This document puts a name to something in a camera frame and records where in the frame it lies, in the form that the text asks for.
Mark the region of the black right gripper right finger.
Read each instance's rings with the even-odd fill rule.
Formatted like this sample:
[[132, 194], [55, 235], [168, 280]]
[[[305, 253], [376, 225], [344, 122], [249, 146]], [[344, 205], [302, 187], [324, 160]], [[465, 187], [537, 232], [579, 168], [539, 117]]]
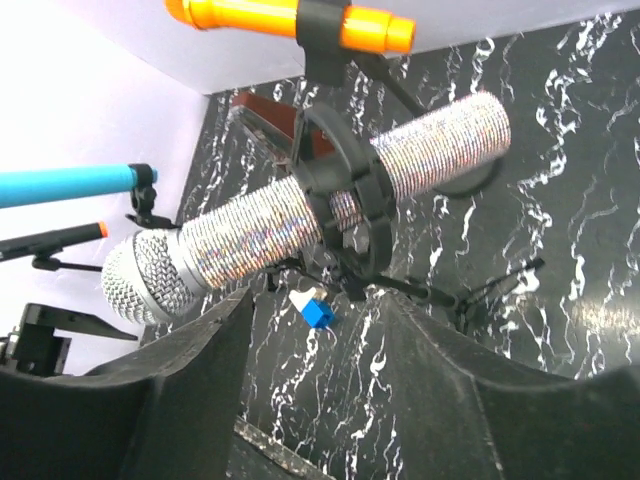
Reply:
[[500, 356], [385, 295], [406, 479], [635, 479], [639, 370], [573, 380]]

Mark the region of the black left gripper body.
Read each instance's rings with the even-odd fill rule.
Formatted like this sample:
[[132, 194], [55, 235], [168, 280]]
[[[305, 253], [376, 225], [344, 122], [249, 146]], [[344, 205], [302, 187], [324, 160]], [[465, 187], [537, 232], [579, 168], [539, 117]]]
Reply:
[[72, 340], [55, 332], [137, 341], [102, 318], [43, 304], [25, 305], [20, 323], [1, 337], [1, 367], [29, 375], [62, 375]]

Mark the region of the black shock mount tripod stand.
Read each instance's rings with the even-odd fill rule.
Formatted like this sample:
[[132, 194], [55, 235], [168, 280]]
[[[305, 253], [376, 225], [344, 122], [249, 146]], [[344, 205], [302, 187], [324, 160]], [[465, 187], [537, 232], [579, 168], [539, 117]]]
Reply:
[[334, 282], [353, 300], [369, 285], [395, 289], [449, 311], [464, 333], [476, 305], [497, 286], [448, 294], [417, 280], [384, 275], [392, 220], [402, 200], [440, 187], [501, 157], [511, 144], [508, 115], [488, 92], [468, 95], [372, 140], [359, 140], [332, 108], [298, 113], [290, 170], [325, 249]]

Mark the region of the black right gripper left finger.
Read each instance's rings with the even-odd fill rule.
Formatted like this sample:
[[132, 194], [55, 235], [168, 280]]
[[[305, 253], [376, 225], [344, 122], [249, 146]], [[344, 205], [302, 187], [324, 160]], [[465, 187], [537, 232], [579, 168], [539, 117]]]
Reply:
[[198, 319], [84, 376], [1, 374], [5, 479], [222, 479], [254, 303]]

